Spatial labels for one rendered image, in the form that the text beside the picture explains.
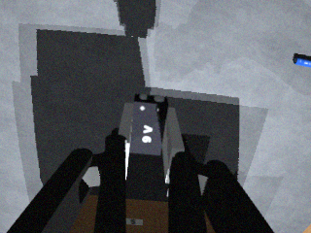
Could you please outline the brown wooden drawer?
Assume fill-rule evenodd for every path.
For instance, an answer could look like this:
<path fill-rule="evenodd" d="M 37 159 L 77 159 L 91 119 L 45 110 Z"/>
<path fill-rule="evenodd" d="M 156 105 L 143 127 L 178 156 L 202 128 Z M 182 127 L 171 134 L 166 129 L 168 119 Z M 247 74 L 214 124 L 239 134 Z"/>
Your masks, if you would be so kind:
<path fill-rule="evenodd" d="M 215 233 L 211 223 L 209 223 L 209 219 L 205 214 L 205 221 L 207 226 L 207 233 Z M 160 233 L 168 233 L 168 204 L 160 204 L 159 205 L 159 227 Z"/>
<path fill-rule="evenodd" d="M 98 198 L 88 197 L 69 233 L 93 233 Z M 154 203 L 126 201 L 126 233 L 155 233 Z"/>

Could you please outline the grey 9v battery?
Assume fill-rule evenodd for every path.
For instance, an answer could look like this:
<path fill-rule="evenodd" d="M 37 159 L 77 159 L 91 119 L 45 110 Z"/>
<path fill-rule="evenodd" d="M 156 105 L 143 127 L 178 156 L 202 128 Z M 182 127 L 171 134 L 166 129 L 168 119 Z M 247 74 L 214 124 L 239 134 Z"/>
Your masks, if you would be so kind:
<path fill-rule="evenodd" d="M 167 97 L 135 94 L 129 152 L 161 154 L 167 111 Z"/>

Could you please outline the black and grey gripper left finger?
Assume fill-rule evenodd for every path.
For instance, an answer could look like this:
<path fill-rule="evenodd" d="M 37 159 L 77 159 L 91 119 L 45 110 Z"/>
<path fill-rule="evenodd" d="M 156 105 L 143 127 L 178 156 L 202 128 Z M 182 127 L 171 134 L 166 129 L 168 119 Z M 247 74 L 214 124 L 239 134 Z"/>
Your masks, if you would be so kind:
<path fill-rule="evenodd" d="M 7 233 L 69 233 L 92 188 L 99 185 L 93 233 L 126 233 L 133 105 L 124 103 L 120 128 L 106 137 L 105 151 L 92 154 L 88 149 L 73 150 Z"/>

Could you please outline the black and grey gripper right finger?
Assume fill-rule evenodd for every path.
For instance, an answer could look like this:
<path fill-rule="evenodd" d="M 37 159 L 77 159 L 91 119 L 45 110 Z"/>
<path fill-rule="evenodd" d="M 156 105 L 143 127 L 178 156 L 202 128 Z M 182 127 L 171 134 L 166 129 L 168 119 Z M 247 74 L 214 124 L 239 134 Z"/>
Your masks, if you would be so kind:
<path fill-rule="evenodd" d="M 162 153 L 168 233 L 207 233 L 204 211 L 215 233 L 274 233 L 223 162 L 195 161 L 175 108 L 168 107 Z"/>

